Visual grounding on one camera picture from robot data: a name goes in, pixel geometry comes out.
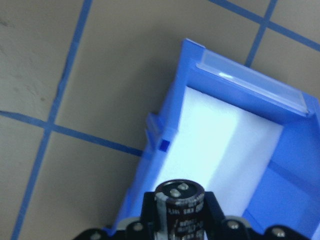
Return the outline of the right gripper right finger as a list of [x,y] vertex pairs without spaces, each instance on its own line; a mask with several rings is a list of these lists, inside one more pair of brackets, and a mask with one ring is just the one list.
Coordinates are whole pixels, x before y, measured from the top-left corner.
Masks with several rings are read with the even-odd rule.
[[225,215],[212,191],[203,200],[204,230],[208,240],[308,240],[309,238],[287,225],[273,224],[262,232],[254,229],[241,216]]

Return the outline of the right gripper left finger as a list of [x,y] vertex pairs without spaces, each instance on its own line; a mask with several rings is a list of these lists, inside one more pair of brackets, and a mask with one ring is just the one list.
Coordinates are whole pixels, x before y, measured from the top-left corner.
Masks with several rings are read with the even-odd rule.
[[153,192],[143,196],[140,216],[128,217],[115,228],[89,228],[79,233],[75,240],[157,240],[159,218]]

